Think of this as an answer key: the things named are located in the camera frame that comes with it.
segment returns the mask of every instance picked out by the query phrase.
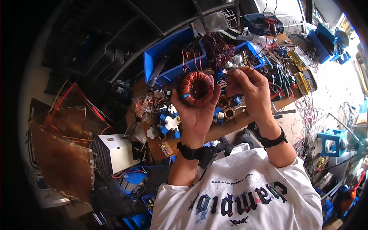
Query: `workbench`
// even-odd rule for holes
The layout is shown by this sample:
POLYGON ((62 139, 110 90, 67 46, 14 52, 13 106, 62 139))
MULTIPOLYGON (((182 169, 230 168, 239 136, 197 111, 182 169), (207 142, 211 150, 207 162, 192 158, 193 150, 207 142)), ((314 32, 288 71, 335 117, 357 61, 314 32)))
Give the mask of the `workbench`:
MULTIPOLYGON (((280 39, 280 40, 287 40, 290 41, 290 39, 286 36, 286 34, 279 34, 276 36, 276 39, 280 39)), ((146 84, 144 79, 139 80, 135 85, 134 85, 134 93, 136 95, 136 97, 138 98, 139 96, 142 96, 146 93, 146 84)), ((276 109, 280 110, 281 108, 293 103, 294 101, 298 100, 299 98, 301 98, 301 94, 300 91, 298 89, 293 88, 293 92, 294 92, 294 97, 288 97, 288 98, 282 98, 282 100, 275 102, 275 107, 276 109)), ((131 106, 131 109, 128 111, 127 115, 126 115, 126 120, 127 120, 127 124, 129 124, 129 122, 133 122, 135 121, 135 114, 133 113, 134 111, 134 104, 131 106)), ((223 125, 219 125, 216 123, 212 123, 211 128, 209 129, 209 131, 206 134, 205 137, 205 143, 213 141, 215 139, 218 139, 222 136, 225 136, 229 133, 235 132, 241 128, 246 127, 249 123, 253 122, 254 120, 248 115, 247 111, 245 111, 244 113, 237 110, 236 113, 236 117, 229 120, 229 121, 224 121, 223 125)), ((152 157, 155 160, 162 160, 164 158, 166 158, 166 155, 161 151, 159 144, 162 142, 159 137, 155 137, 154 139, 151 139, 149 137, 147 137, 147 130, 151 128, 151 124, 142 121, 142 127, 143 130, 146 134, 146 138, 147 138, 147 142, 149 145, 149 148, 151 150, 151 154, 152 157)), ((174 139, 174 138, 167 138, 166 139, 168 145, 171 147, 171 149, 174 152, 174 155, 178 153, 178 149, 176 149, 176 144, 180 141, 180 138, 178 139, 174 139)))

